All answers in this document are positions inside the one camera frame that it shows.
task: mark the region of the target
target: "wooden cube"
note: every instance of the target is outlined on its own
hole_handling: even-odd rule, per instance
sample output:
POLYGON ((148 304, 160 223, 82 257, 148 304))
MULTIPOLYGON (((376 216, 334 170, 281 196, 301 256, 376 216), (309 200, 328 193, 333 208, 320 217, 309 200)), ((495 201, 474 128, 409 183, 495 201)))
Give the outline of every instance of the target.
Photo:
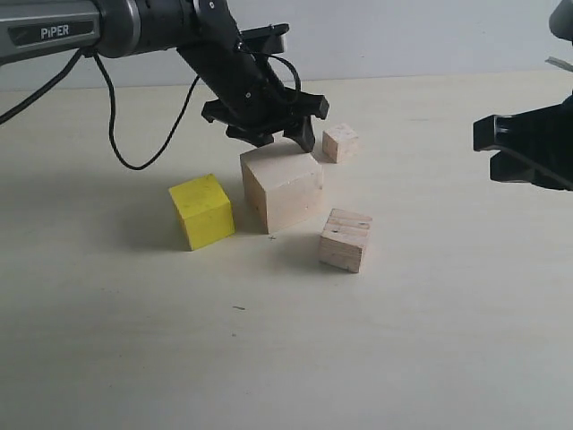
POLYGON ((360 272, 371 224, 370 217, 333 209, 322 231, 320 261, 345 271, 360 272))
POLYGON ((340 163, 358 152, 358 134, 347 124, 332 127, 322 134, 322 150, 335 163, 340 163))
POLYGON ((268 233, 317 215, 324 175, 311 154, 293 142, 276 142, 241 155, 244 195, 268 233))
POLYGON ((169 193, 193 251, 235 233, 231 202, 213 175, 174 186, 169 193))

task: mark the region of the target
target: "yellow cube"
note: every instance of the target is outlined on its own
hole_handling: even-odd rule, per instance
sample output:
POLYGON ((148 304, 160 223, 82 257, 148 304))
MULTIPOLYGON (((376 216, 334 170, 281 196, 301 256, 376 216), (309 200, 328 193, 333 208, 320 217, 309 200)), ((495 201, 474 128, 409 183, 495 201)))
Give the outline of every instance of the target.
POLYGON ((213 175, 174 186, 169 193, 193 251, 235 233, 231 202, 213 175))

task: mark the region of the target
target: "black cable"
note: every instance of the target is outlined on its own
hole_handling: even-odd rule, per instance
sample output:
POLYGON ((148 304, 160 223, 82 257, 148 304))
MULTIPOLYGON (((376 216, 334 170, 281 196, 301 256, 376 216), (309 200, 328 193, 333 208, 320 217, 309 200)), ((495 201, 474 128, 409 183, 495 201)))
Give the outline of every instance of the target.
POLYGON ((46 85, 44 85, 39 90, 37 90, 36 92, 31 94, 23 102, 21 102, 20 104, 18 104, 15 107, 13 107, 12 109, 10 109, 5 114, 2 114, 0 116, 0 125, 10 121, 12 118, 14 118, 18 114, 22 113, 24 110, 29 108, 33 103, 38 101, 41 97, 45 96, 46 93, 48 93, 50 90, 52 90, 68 74, 70 74, 72 69, 75 67, 75 65, 78 63, 78 61, 80 61, 80 58, 85 54, 85 52, 86 51, 84 51, 83 49, 78 49, 77 51, 75 51, 75 54, 73 54, 73 56, 70 59, 70 61, 68 62, 68 64, 66 64, 64 69, 62 69, 62 72, 58 73, 56 76, 54 76, 52 79, 50 79, 46 83, 46 85))
POLYGON ((181 120, 183 119, 183 117, 185 115, 185 111, 187 110, 187 107, 189 106, 189 102, 191 101, 191 96, 193 94, 193 91, 195 90, 195 87, 197 86, 197 83, 199 82, 200 78, 199 78, 199 76, 197 76, 195 78, 195 80, 193 81, 193 84, 191 85, 191 88, 187 92, 187 97, 185 98, 185 103, 183 104, 183 108, 181 109, 181 112, 180 112, 179 116, 177 117, 175 124, 173 125, 173 128, 171 129, 171 132, 169 132, 169 135, 168 135, 165 143, 163 144, 163 146, 159 149, 159 151, 147 163, 142 164, 141 166, 134 166, 125 160, 124 156, 122 156, 121 152, 117 148, 117 142, 115 141, 116 103, 115 103, 114 84, 112 83, 111 78, 109 77, 109 73, 107 72, 106 67, 102 63, 99 55, 97 53, 94 53, 93 58, 94 58, 94 60, 96 60, 96 64, 98 65, 98 69, 101 71, 101 74, 104 77, 104 80, 106 81, 107 88, 109 89, 109 106, 110 106, 109 141, 111 143, 111 147, 114 150, 114 153, 117 156, 117 159, 119 159, 119 161, 126 168, 129 168, 130 170, 136 170, 136 171, 144 170, 144 169, 148 168, 149 166, 151 166, 153 163, 155 163, 158 160, 158 158, 161 157, 163 152, 165 152, 165 150, 167 149, 167 146, 169 146, 169 143, 171 142, 171 139, 173 138, 175 131, 177 130, 177 127, 179 126, 179 123, 181 123, 181 120))
POLYGON ((277 61, 279 61, 280 63, 282 63, 283 65, 285 65, 288 70, 290 71, 290 73, 293 75, 293 78, 295 79, 295 95, 293 96, 292 99, 288 100, 288 99, 284 99, 280 94, 278 94, 276 91, 274 91, 274 88, 272 89, 275 96, 278 98, 278 100, 280 102, 282 102, 283 104, 286 105, 293 105, 298 101, 298 98, 301 94, 301 91, 303 90, 303 84, 301 82, 301 77, 298 74, 298 71, 296 70, 296 67, 288 60, 286 60, 285 58, 281 57, 281 56, 274 56, 272 54, 266 54, 264 52, 255 52, 255 51, 251 51, 250 49, 248 49, 244 43, 240 43, 239 46, 237 47, 237 49, 239 50, 239 52, 242 52, 243 54, 248 54, 250 56, 265 56, 267 58, 273 58, 277 61))

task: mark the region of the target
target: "robotic arm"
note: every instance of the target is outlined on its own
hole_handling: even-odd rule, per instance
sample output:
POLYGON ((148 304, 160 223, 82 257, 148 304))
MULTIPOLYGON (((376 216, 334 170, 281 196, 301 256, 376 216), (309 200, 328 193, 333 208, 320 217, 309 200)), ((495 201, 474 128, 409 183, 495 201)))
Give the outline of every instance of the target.
POLYGON ((206 120, 256 147, 283 132, 310 152, 312 116, 326 119, 329 103, 300 81, 285 87, 270 66, 288 30, 240 31, 226 0, 0 0, 0 65, 76 48, 108 58, 176 48, 218 97, 206 120))
MULTIPOLYGON (((562 0, 550 19, 552 34, 573 41, 573 0, 562 0)), ((498 151, 491 179, 573 191, 573 96, 513 116, 488 116, 474 124, 474 150, 498 151)))

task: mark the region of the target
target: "white table surface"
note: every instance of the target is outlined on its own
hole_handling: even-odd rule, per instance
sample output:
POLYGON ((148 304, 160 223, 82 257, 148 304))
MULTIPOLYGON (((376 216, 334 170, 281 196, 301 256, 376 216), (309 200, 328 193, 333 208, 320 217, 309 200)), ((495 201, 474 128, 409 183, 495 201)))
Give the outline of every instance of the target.
MULTIPOLYGON (((323 213, 276 240, 242 202, 250 147, 200 116, 206 88, 141 173, 109 148, 105 90, 50 93, 0 128, 0 428, 570 429, 573 194, 491 182, 472 123, 572 85, 309 82, 332 105, 317 134, 348 122, 363 150, 325 165, 323 213), (167 188, 208 173, 239 232, 189 253, 167 188), (375 219, 360 275, 316 261, 332 207, 375 219)), ((126 157, 184 94, 118 92, 126 157)))

